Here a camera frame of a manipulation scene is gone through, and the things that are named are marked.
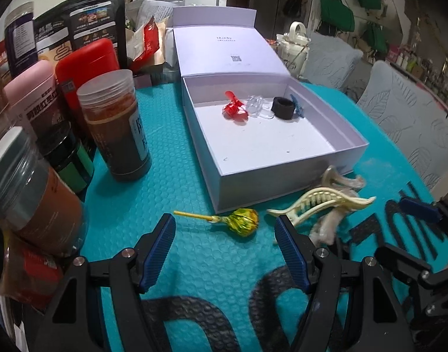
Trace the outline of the cream claw hair clip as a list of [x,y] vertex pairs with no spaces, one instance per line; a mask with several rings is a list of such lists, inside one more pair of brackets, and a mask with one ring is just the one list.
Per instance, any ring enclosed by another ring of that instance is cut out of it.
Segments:
[[290,207],[282,210],[268,209],[266,212],[275,218],[286,215],[292,225],[297,227],[313,215],[329,208],[341,207],[348,211],[358,211],[369,207],[375,200],[376,196],[366,199],[332,187],[316,187],[300,196]]

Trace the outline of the yellow lollipop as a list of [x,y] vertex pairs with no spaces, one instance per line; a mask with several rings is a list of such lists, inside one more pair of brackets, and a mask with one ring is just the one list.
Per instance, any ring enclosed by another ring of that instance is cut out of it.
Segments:
[[184,211],[173,211],[178,216],[200,219],[211,224],[224,224],[238,236],[246,238],[255,233],[259,227],[259,215],[251,208],[238,208],[228,215],[195,214]]

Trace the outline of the blue fishbone hair clip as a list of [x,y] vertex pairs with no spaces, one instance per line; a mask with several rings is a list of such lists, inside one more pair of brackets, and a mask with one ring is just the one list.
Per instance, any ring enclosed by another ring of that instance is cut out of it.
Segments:
[[299,118],[304,118],[304,108],[302,107],[302,105],[300,105],[298,98],[295,97],[294,94],[290,94],[290,98],[294,105],[294,114],[297,115]]

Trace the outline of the clear plastic hair clip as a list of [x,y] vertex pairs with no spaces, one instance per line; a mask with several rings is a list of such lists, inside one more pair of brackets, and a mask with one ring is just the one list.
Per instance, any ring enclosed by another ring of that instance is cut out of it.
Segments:
[[251,95],[245,103],[245,110],[251,117],[273,119],[274,113],[268,102],[260,95]]

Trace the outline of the red flower hair clip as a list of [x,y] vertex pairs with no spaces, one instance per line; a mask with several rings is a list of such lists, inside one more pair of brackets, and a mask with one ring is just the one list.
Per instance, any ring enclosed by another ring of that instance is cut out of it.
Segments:
[[225,97],[228,98],[229,102],[223,107],[224,118],[234,122],[246,122],[249,114],[245,110],[244,103],[232,91],[226,91]]

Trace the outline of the grey leaf cushion near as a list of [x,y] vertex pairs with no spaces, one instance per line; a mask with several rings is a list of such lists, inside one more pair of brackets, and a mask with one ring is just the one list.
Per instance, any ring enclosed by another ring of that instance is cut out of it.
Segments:
[[448,172],[448,114],[427,91],[376,62],[358,106],[402,151],[428,189]]

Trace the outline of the grey leaf cushion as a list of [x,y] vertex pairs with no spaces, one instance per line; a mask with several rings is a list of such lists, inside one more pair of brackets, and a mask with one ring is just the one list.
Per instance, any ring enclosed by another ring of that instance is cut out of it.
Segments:
[[300,76],[311,84],[344,92],[363,52],[339,37],[313,32],[310,39],[308,60]]
[[376,62],[358,106],[402,151],[428,189],[448,172],[448,114],[427,91]]

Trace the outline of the brown spice jar clear lid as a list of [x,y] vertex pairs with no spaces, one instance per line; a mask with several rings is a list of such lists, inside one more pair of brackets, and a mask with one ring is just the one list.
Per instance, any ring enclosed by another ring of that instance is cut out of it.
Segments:
[[117,180],[138,180],[151,168],[132,71],[99,75],[79,87],[78,100],[99,152]]

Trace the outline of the grey leaf cushion far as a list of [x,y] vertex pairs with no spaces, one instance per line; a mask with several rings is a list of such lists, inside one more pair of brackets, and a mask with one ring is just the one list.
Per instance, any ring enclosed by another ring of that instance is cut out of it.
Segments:
[[310,39],[308,60],[300,76],[311,84],[344,92],[363,52],[339,37],[313,32]]

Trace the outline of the pink lidded jar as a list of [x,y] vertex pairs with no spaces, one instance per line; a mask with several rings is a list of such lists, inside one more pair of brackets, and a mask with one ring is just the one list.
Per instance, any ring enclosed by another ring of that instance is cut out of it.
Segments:
[[48,60],[40,60],[15,77],[4,92],[10,116],[34,141],[65,119],[58,100],[54,66]]

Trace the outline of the red cylindrical canister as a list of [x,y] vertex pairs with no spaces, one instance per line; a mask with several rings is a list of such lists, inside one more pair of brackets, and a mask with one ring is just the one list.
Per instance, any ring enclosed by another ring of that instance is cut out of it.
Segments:
[[111,40],[103,38],[80,48],[60,60],[55,75],[67,106],[78,121],[84,119],[79,103],[78,89],[91,79],[119,69]]

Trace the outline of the white cream kettle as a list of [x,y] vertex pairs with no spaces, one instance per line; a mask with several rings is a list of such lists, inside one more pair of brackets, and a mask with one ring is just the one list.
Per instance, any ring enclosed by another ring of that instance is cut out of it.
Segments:
[[295,79],[305,70],[310,42],[305,25],[299,21],[291,24],[289,32],[277,35],[277,54]]

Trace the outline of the green tote bag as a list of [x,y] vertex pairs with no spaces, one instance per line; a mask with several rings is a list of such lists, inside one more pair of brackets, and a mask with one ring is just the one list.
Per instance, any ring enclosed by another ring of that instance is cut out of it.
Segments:
[[319,32],[335,36],[338,32],[352,33],[355,30],[355,18],[352,10],[342,0],[320,1]]

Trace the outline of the black snack pouch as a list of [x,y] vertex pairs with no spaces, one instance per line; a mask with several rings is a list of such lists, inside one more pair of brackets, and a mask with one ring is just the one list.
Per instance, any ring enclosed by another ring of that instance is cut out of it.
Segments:
[[127,66],[124,0],[65,0],[35,18],[34,33],[38,59],[54,65],[106,38],[120,67]]

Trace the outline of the purple label jar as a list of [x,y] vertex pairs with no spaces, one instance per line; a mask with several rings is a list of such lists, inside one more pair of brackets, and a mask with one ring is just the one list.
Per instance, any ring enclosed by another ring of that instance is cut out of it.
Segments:
[[12,79],[38,62],[33,18],[33,2],[25,2],[5,18],[4,42]]

